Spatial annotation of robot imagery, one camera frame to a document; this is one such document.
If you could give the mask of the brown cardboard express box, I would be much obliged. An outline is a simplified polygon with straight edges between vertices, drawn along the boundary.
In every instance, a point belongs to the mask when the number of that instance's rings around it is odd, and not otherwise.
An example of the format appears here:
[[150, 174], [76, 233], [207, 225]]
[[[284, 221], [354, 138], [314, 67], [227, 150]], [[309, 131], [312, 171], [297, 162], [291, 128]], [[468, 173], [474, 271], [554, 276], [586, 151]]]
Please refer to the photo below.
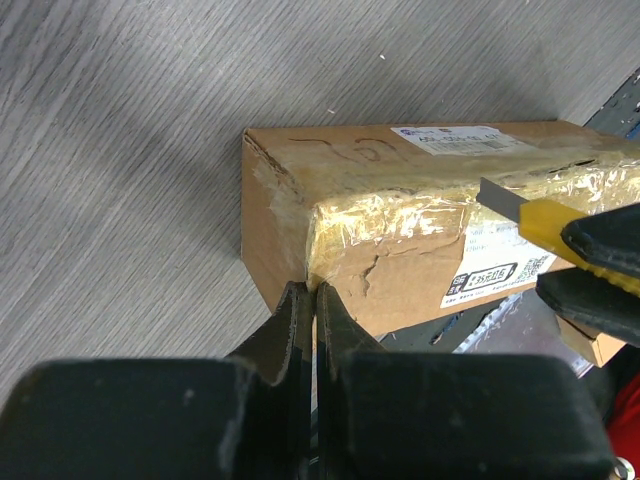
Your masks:
[[599, 213], [638, 201], [639, 146], [565, 121], [248, 129], [241, 256], [269, 307], [327, 282], [375, 336], [565, 268], [477, 202], [485, 178]]

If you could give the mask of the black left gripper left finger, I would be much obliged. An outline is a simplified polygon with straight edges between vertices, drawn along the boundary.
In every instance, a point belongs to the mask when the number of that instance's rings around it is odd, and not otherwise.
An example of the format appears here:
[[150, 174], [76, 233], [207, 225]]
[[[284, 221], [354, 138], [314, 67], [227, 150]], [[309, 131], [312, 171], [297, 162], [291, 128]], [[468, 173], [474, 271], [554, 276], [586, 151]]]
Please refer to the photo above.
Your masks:
[[289, 283], [223, 358], [60, 359], [1, 412], [5, 479], [304, 479], [312, 299]]

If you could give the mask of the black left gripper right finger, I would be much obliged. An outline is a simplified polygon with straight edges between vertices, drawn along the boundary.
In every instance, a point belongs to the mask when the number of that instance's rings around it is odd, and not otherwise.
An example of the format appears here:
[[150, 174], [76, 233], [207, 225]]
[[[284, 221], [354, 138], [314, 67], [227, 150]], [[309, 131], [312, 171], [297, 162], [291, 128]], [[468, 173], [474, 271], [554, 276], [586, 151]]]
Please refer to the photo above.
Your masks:
[[322, 479], [605, 479], [615, 456], [562, 360], [385, 350], [316, 296]]

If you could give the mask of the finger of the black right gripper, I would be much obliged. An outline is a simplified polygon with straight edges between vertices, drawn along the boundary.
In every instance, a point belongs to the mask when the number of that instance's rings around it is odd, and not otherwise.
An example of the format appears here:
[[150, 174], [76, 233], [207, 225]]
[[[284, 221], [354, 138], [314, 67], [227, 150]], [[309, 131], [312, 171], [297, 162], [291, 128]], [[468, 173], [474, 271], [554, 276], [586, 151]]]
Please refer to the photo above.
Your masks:
[[628, 205], [569, 222], [564, 243], [597, 267], [639, 277], [639, 204]]
[[580, 269], [538, 276], [537, 295], [571, 320], [639, 347], [639, 298]]

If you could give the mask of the yellow utility knife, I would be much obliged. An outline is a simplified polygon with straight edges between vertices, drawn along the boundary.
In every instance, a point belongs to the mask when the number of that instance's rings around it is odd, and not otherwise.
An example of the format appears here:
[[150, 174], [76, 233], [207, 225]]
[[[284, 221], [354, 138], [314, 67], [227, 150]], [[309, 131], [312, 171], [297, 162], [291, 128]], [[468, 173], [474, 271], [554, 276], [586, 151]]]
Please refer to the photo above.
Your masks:
[[480, 180], [476, 201], [516, 222], [519, 235], [527, 241], [634, 296], [639, 295], [639, 277], [590, 265], [562, 240], [561, 232], [569, 222], [592, 215], [549, 199], [527, 200], [486, 178]]

